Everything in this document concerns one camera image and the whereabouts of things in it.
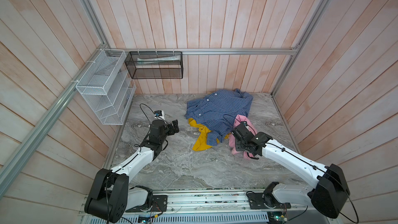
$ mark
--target blue plaid shirt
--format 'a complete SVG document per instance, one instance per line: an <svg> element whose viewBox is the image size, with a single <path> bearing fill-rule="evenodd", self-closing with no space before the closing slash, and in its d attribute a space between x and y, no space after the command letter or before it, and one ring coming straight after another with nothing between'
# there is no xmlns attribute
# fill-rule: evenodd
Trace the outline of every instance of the blue plaid shirt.
<svg viewBox="0 0 398 224"><path fill-rule="evenodd" d="M209 128L211 132L207 135L207 144L216 146L217 138L222 142L225 135L232 131L238 114L249 115L252 101L253 96L247 92L220 89L202 99L189 101L185 117L193 118L198 124Z"/></svg>

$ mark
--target black mesh basket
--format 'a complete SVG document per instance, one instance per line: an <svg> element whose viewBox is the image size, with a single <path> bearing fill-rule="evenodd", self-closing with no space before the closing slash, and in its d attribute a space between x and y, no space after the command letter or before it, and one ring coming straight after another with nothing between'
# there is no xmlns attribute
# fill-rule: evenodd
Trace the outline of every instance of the black mesh basket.
<svg viewBox="0 0 398 224"><path fill-rule="evenodd" d="M181 52L136 52L127 54L125 61L133 79L182 79Z"/></svg>

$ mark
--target white mesh organizer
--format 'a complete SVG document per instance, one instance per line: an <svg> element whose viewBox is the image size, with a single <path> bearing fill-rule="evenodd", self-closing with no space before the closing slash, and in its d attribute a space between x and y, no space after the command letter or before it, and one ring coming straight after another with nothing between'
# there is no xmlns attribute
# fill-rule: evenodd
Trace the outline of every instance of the white mesh organizer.
<svg viewBox="0 0 398 224"><path fill-rule="evenodd" d="M136 85L129 87L128 71L120 71L126 54L123 50L102 50L76 88L102 124L122 125Z"/></svg>

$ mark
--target marble tabletop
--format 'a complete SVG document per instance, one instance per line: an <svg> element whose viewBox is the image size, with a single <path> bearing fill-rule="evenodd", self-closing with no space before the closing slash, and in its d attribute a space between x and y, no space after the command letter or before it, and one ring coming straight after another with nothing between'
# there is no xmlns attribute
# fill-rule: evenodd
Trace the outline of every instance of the marble tabletop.
<svg viewBox="0 0 398 224"><path fill-rule="evenodd" d="M286 128L267 93L252 93L249 119L258 131L265 132L286 147L295 150ZM143 185L159 189L202 188L264 188L273 181L284 184L304 183L301 178L280 164L261 157L243 159L243 153L231 154L228 140L205 151L192 150L199 137L184 117L187 101L204 94L135 95L113 166L131 156L148 132L149 122L139 104L145 103L153 111L163 110L167 121L178 119L180 132L167 138L168 147L132 179L131 187ZM142 106L148 117L150 110Z"/></svg>

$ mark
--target wooden wall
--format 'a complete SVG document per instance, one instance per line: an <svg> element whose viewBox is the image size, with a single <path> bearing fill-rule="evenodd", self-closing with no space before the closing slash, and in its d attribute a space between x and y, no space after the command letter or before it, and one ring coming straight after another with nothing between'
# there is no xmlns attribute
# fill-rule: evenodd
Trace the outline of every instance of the wooden wall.
<svg viewBox="0 0 398 224"><path fill-rule="evenodd" d="M0 165L100 45L79 0L0 0ZM115 128L80 95L6 195L2 223L72 223Z"/></svg>
<svg viewBox="0 0 398 224"><path fill-rule="evenodd" d="M292 47L319 0L90 0L111 47ZM184 78L138 92L271 92L288 56L184 56Z"/></svg>
<svg viewBox="0 0 398 224"><path fill-rule="evenodd" d="M333 0L276 94L302 154L343 169L361 222L398 219L397 53L398 0Z"/></svg>

